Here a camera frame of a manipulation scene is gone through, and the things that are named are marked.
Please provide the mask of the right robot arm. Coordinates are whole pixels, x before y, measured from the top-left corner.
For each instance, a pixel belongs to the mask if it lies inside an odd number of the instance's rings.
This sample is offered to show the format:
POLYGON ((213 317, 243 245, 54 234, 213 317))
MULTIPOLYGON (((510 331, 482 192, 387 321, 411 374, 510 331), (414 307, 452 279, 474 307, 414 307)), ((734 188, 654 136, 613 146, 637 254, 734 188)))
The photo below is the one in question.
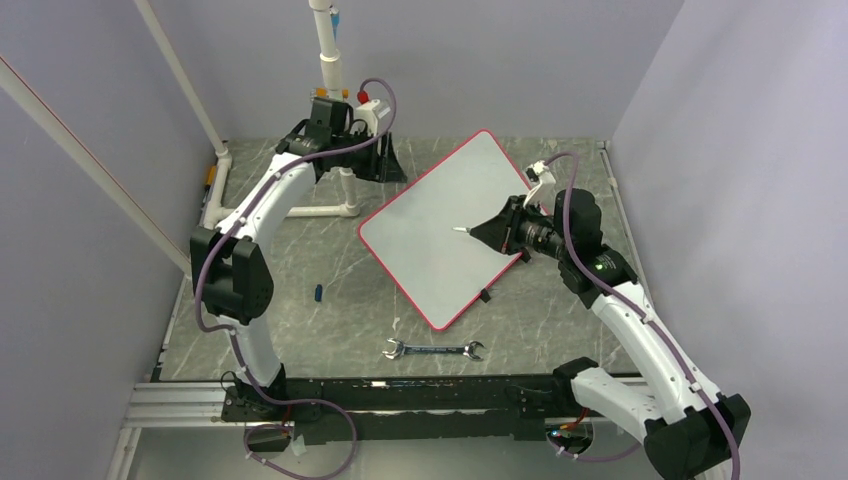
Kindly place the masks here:
POLYGON ((532 249, 557 261, 564 285, 614 334, 649 388, 642 394, 580 358, 554 371, 557 411, 597 412, 639 442, 664 479, 693 479, 730 464, 739 478, 739 447, 751 409, 727 395, 673 339, 621 253, 603 240, 602 210, 583 189, 558 193, 546 215, 525 196, 511 196, 491 219, 468 229, 503 255, 532 249))

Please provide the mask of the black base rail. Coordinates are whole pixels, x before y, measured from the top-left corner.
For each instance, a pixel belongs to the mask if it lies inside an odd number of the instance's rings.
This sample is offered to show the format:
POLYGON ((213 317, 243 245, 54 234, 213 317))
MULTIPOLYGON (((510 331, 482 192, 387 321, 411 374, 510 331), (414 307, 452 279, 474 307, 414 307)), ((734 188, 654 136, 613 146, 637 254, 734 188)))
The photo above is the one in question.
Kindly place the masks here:
POLYGON ((360 441, 507 437, 542 441, 571 425, 588 443, 588 413, 567 400, 550 374, 290 378, 269 403, 244 382, 225 384, 228 424, 284 424, 307 445, 360 441))

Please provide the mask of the pink framed whiteboard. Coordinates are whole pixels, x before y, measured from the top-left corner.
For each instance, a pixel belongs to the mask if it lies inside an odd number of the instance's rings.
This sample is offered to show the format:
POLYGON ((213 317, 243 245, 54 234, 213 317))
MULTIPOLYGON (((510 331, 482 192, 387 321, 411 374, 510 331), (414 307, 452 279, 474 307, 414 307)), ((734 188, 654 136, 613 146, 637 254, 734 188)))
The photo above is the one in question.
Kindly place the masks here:
POLYGON ((377 208, 358 236, 430 328, 443 331, 521 258, 452 227, 477 226, 529 190, 495 136, 480 130, 377 208))

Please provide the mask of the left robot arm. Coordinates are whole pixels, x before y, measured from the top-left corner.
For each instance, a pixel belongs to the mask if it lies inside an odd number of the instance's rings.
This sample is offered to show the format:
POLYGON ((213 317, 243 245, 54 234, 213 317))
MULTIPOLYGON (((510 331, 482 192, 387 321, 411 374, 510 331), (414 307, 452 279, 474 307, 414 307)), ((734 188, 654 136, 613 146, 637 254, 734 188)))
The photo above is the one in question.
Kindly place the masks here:
POLYGON ((387 100, 360 104, 316 98, 276 146, 270 166, 244 200, 213 227, 198 227, 190 238, 194 315, 205 333, 221 331, 235 345, 237 377, 256 385, 248 407, 264 420, 287 406, 284 366, 268 330, 266 312, 274 279, 264 256, 283 220, 321 177, 348 169, 375 183, 403 183, 407 177, 392 146, 395 112, 387 100))

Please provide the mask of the white PVC pipe frame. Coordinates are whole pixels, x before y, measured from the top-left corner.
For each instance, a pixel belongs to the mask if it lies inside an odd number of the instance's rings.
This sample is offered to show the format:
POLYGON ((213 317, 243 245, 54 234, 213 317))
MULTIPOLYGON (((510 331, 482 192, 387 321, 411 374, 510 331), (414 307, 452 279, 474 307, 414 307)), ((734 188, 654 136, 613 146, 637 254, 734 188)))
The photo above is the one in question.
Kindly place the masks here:
MULTIPOLYGON (((215 129, 153 6, 148 1, 136 1, 134 5, 213 146, 216 161, 206 176, 206 179, 211 182, 211 192, 206 198, 201 224, 206 227, 214 226, 231 213, 229 209, 222 206, 222 195, 228 173, 232 167, 232 155, 215 129)), ((341 54, 329 52, 329 49, 336 42, 338 9, 332 1, 311 1, 309 7, 313 10, 315 26, 319 35, 324 86, 332 98, 342 99, 344 90, 341 88, 339 65, 341 54)), ((22 75, 11 66, 6 58, 1 59, 1 89, 48 134, 174 265, 186 276, 190 274, 187 255, 177 247, 176 243, 128 193, 116 177, 104 167, 102 162, 43 98, 37 94, 22 75)))

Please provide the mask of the silver open end wrench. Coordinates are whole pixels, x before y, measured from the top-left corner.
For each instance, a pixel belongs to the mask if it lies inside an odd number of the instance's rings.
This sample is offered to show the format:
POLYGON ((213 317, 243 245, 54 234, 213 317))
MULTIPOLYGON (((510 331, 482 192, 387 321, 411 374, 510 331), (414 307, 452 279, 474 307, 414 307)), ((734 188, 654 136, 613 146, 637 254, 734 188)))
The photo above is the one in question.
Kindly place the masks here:
POLYGON ((396 338, 389 338, 387 342, 393 348, 382 351, 382 355, 389 360, 396 360, 407 355, 458 355, 473 361, 482 361, 483 358, 476 351, 485 349, 485 345, 479 341, 449 346, 411 345, 396 338))

